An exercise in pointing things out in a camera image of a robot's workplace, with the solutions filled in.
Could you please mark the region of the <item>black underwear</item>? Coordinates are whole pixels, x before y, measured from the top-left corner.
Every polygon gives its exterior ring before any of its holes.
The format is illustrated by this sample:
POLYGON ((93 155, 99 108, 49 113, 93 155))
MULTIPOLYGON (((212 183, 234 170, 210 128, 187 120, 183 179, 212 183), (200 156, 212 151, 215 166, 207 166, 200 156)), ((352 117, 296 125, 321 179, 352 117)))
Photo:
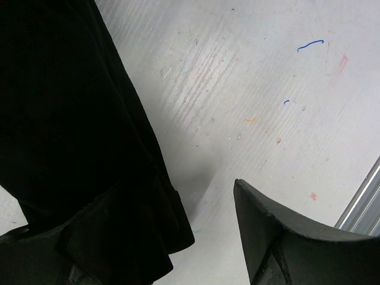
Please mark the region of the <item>black underwear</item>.
POLYGON ((94 1, 1 2, 1 186, 27 225, 103 223, 99 284, 152 284, 194 243, 94 1))

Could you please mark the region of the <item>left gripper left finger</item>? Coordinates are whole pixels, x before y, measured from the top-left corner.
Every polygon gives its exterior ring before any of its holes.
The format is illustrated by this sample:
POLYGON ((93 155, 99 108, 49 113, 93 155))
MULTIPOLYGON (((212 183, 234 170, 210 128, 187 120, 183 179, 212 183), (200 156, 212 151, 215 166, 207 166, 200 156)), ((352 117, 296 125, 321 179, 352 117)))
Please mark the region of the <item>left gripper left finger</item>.
POLYGON ((103 223, 31 224, 1 236, 1 284, 99 284, 103 223))

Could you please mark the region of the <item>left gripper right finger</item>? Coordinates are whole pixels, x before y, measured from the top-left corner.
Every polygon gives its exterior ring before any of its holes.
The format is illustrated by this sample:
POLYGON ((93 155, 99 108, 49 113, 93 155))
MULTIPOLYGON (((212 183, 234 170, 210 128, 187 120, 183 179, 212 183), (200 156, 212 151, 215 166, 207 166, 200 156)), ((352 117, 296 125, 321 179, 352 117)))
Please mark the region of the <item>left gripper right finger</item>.
POLYGON ((379 238, 305 217, 242 179, 233 189, 250 284, 379 284, 379 238))

